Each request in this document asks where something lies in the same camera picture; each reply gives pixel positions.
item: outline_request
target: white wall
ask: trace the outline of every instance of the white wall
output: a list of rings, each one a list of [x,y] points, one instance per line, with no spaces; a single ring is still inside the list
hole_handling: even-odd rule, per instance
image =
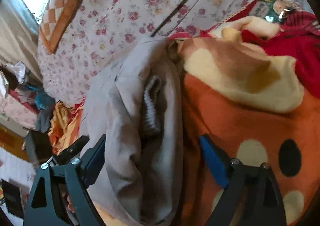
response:
[[[18,183],[19,186],[23,186],[21,188],[22,191],[28,191],[29,193],[33,183],[32,178],[35,175],[32,164],[10,154],[2,148],[0,148],[0,159],[3,162],[0,167],[0,178],[11,183],[14,181],[15,183],[13,184]],[[1,205],[1,208],[14,226],[23,226],[23,220],[8,213],[5,204]]]
[[[6,121],[0,116],[0,123],[23,138],[28,134],[28,130],[24,129],[20,124],[10,118]]]

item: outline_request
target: checkered pillow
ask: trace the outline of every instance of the checkered pillow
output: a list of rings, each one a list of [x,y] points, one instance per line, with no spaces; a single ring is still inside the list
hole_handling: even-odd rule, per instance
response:
[[[52,54],[57,49],[59,41],[78,10],[82,0],[49,0],[45,8],[39,33],[47,48]]]

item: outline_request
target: curtain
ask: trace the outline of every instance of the curtain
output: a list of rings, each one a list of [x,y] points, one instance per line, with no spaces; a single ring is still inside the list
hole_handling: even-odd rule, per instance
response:
[[[42,81],[37,63],[38,25],[22,0],[0,2],[0,62],[21,60]]]

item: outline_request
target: cream dot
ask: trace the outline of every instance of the cream dot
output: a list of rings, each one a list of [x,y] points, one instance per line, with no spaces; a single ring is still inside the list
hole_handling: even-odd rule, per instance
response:
[[[214,197],[213,201],[212,201],[212,210],[211,212],[213,212],[213,210],[215,209],[215,207],[217,206],[218,202],[220,201],[220,198],[223,194],[224,189],[221,189],[219,192],[217,192],[216,196]]]
[[[268,155],[265,147],[254,139],[248,139],[241,143],[238,149],[237,158],[244,165],[256,167],[259,167],[264,162],[268,162]]]
[[[288,192],[283,197],[283,204],[287,225],[289,225],[299,219],[303,212],[304,197],[302,192],[297,190]]]

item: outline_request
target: wooden floor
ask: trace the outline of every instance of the wooden floor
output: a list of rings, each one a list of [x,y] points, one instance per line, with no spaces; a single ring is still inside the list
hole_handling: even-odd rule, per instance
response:
[[[0,125],[0,147],[11,154],[29,161],[26,151],[22,151],[23,138]]]

